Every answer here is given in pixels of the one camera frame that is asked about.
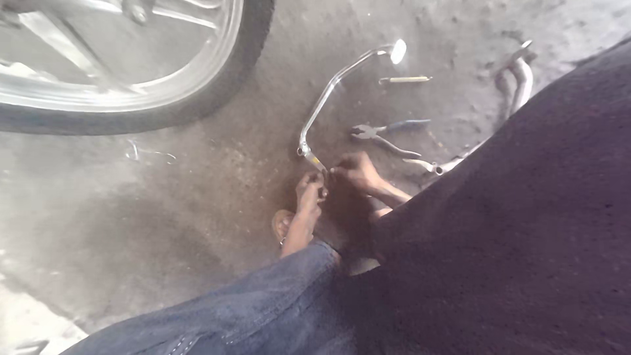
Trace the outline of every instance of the black cloth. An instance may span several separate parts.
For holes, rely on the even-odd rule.
[[[65,354],[629,354],[630,115],[624,45],[379,219],[381,267],[313,244]]]
[[[631,354],[631,45],[546,87],[374,237],[387,262],[364,279],[386,309],[368,339]]]

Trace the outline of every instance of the hand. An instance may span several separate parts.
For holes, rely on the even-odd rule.
[[[331,172],[347,179],[354,187],[368,195],[375,195],[387,184],[377,173],[366,152],[342,155],[341,161],[331,169]]]
[[[302,177],[298,186],[296,186],[296,196],[298,197],[298,208],[296,215],[304,215],[309,219],[313,219],[314,223],[322,214],[320,206],[317,204],[323,202],[328,191],[324,187],[324,176],[321,172],[308,172]]]

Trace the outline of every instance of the tire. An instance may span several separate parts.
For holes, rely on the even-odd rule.
[[[237,40],[220,72],[202,89],[169,105],[133,112],[71,112],[0,104],[0,130],[49,135],[116,135],[208,117],[237,93],[261,55],[274,0],[244,0]]]

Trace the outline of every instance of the concrete floor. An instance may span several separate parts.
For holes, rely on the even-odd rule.
[[[213,117],[121,136],[0,133],[0,272],[87,332],[214,289],[276,259],[270,218],[293,208],[310,169],[298,132],[330,77],[403,38],[404,61],[375,61],[335,91],[309,140],[325,165],[365,149],[410,193],[422,172],[347,129],[431,118],[390,135],[446,162],[502,123],[497,63],[533,39],[535,91],[627,34],[620,0],[277,0],[261,58]],[[377,79],[428,75],[384,88]],[[130,140],[141,149],[139,160]]]

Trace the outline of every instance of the pliers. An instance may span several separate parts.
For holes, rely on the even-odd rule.
[[[387,141],[385,138],[378,135],[380,132],[390,131],[396,128],[402,128],[406,126],[417,126],[419,124],[427,123],[431,121],[431,119],[409,119],[407,121],[401,121],[389,124],[383,127],[370,127],[366,124],[358,124],[351,129],[351,135],[355,138],[359,139],[374,139],[383,143],[385,146],[390,148],[393,152],[399,154],[404,159],[416,159],[420,160],[421,155],[416,152],[410,152],[409,150],[403,150],[394,144]]]

